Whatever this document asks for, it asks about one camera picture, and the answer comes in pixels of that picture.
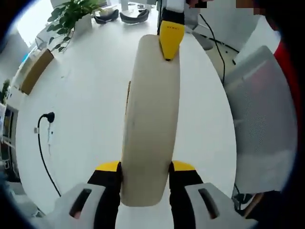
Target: round table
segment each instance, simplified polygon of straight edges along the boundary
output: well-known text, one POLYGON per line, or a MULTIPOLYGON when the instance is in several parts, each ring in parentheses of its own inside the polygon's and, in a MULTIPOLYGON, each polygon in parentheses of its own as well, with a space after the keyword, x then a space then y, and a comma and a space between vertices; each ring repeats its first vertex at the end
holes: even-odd
MULTIPOLYGON (((156 34, 155 9, 147 22, 127 25, 119 19, 70 43, 56 54, 21 103, 16 153, 26 194, 44 212, 58 198, 43 167, 34 128, 50 111, 55 121, 48 145, 41 122, 42 152, 56 185, 64 193, 87 182, 96 166, 121 159, 128 82, 139 39, 156 34)), ((192 164, 204 182, 231 197, 236 171, 233 118, 225 91, 209 57, 191 34, 180 47, 181 94, 173 160, 192 164)))

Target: floor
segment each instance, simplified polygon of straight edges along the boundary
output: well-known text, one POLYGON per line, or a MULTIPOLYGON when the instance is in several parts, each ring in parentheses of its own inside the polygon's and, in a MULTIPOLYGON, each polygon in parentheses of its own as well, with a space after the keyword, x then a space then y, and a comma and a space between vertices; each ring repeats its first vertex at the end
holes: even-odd
MULTIPOLYGON (((210 39, 207 40, 203 36, 201 36, 201 37, 195 36, 195 38, 201 44, 202 47, 206 46, 207 42, 211 43, 213 45, 213 48, 206 51, 206 53, 210 57, 220 79, 222 80, 223 74, 224 74, 224 64, 219 55, 215 42, 210 39)), ((221 52, 221 55, 223 56, 223 59, 224 59, 225 74, 227 75, 230 71, 232 71, 235 68, 235 65, 233 64, 233 59, 236 57, 238 52, 236 52, 235 50, 233 50, 223 44, 220 44, 220 43, 217 43, 217 44, 218 44, 219 50, 221 52)))

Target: white plant pot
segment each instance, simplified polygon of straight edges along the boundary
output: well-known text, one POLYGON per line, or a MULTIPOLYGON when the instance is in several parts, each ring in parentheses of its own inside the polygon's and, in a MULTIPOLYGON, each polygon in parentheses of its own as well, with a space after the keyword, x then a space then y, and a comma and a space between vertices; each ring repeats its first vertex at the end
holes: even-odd
POLYGON ((74 36, 80 37, 85 32, 92 30, 91 14, 86 14, 75 23, 74 36))

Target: cardboard box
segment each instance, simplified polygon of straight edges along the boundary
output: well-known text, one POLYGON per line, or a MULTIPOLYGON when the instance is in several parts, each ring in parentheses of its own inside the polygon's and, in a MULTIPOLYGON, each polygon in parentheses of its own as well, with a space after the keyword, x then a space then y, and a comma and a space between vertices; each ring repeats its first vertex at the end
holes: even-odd
POLYGON ((29 95, 39 77, 53 59, 54 56, 49 49, 42 50, 26 71, 24 81, 20 86, 20 91, 29 95))

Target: white chair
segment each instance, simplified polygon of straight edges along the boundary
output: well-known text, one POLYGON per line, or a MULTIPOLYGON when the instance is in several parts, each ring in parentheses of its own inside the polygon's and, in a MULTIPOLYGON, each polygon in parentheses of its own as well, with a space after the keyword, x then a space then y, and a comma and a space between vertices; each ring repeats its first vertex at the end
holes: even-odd
POLYGON ((281 191, 294 164, 297 119, 271 51, 262 46, 240 62, 226 76, 224 88, 236 133, 236 186, 240 193, 281 191))

